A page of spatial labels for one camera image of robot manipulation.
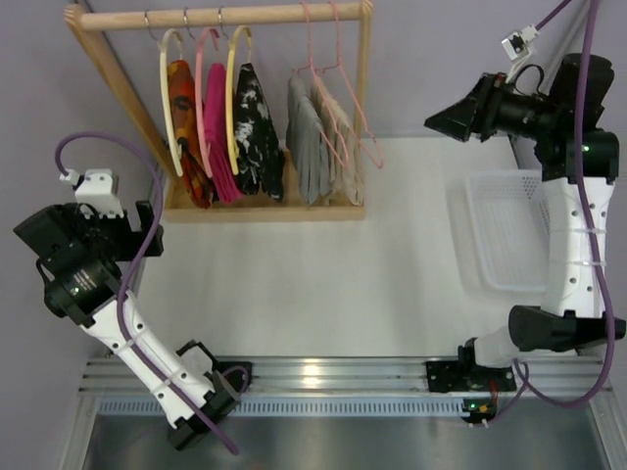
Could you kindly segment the beige trousers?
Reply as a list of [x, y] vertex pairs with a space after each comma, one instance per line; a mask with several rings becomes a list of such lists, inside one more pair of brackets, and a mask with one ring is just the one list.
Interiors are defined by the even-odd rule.
[[323, 82], [313, 85], [310, 98], [323, 124], [329, 150], [331, 195], [343, 194], [354, 206], [364, 201], [361, 148], [352, 122]]

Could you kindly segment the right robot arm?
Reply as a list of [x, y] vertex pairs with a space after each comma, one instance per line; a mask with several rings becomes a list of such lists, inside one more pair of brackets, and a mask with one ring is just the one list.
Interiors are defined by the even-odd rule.
[[598, 122], [613, 80], [610, 60], [568, 54], [547, 93], [523, 95], [504, 73], [485, 73], [464, 98], [424, 122], [459, 142], [497, 132], [531, 139], [542, 170], [550, 215], [545, 293], [539, 305], [513, 306], [506, 326], [459, 348], [460, 357], [482, 369], [505, 368], [535, 351], [604, 345], [613, 353], [626, 334], [604, 279], [619, 141]]

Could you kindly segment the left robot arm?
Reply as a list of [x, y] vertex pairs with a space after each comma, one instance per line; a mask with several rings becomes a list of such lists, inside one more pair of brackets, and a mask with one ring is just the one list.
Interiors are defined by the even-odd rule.
[[252, 365], [221, 363], [195, 340], [172, 352], [151, 331], [129, 279], [143, 258], [163, 253], [164, 230], [149, 202], [135, 207], [137, 230], [126, 212], [106, 217], [91, 205], [68, 203], [37, 211], [14, 232], [36, 255], [43, 303], [100, 341], [135, 374], [165, 413], [174, 448], [183, 450], [212, 433], [238, 454], [218, 424], [239, 404]]

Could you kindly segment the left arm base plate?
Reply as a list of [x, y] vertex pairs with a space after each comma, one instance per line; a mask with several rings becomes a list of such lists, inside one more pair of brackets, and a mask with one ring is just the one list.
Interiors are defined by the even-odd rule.
[[221, 361], [216, 365], [218, 371], [229, 384], [242, 394], [252, 382], [253, 363], [250, 361]]

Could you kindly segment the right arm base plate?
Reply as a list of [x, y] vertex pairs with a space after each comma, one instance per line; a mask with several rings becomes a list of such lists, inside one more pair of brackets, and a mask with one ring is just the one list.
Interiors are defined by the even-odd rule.
[[464, 364], [459, 360], [433, 360], [425, 363], [428, 390], [432, 393], [515, 392], [513, 372]]

